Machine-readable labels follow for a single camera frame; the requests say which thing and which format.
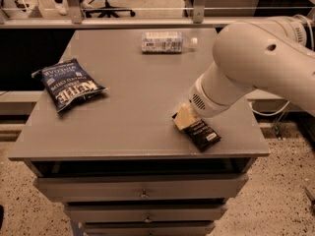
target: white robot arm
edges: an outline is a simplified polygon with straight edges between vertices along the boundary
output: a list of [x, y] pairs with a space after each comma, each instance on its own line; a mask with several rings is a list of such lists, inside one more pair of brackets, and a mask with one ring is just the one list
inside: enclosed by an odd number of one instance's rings
[[213, 117], [254, 89], [277, 94], [315, 116], [315, 53], [298, 19], [236, 22], [215, 41], [214, 63], [189, 92], [195, 111]]

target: plastic bottle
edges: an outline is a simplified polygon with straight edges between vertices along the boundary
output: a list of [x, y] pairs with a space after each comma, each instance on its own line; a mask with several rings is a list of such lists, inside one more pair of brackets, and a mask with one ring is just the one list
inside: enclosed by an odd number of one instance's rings
[[142, 51], [144, 53], [182, 53], [197, 46], [197, 37], [187, 37], [181, 31], [144, 32]]

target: gray tabletop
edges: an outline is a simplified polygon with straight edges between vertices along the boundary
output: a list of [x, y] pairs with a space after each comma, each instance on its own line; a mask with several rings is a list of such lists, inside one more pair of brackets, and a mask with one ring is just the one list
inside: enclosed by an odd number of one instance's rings
[[9, 157], [13, 160], [257, 157], [269, 149], [245, 98], [206, 122], [220, 142], [199, 152], [171, 116], [213, 61], [214, 29], [180, 29], [198, 37], [195, 51], [143, 54], [144, 29], [78, 30], [63, 60], [81, 66], [108, 90], [57, 114], [43, 92]]

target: desk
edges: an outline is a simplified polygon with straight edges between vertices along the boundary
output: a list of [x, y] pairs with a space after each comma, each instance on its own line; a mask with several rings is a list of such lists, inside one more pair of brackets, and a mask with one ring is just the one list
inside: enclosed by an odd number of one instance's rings
[[171, 116], [212, 63], [214, 29], [180, 29], [196, 51], [145, 55], [143, 29], [78, 30], [63, 59], [77, 58], [100, 97], [57, 114], [47, 92], [21, 132], [11, 160], [86, 232], [106, 235], [205, 235], [248, 180], [268, 146], [241, 98], [205, 121], [221, 141], [198, 152]]

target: drawer handle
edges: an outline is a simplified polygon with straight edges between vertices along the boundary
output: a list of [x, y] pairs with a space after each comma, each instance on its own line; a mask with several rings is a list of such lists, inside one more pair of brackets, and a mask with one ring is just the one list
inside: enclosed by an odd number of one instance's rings
[[145, 219], [145, 223], [151, 223], [152, 222], [152, 220], [150, 219], [150, 216], [149, 215], [147, 215], [147, 217], [146, 217], [146, 219]]
[[142, 194], [139, 196], [140, 199], [142, 200], [146, 200], [149, 198], [149, 195], [147, 194], [147, 191], [146, 190], [142, 190]]

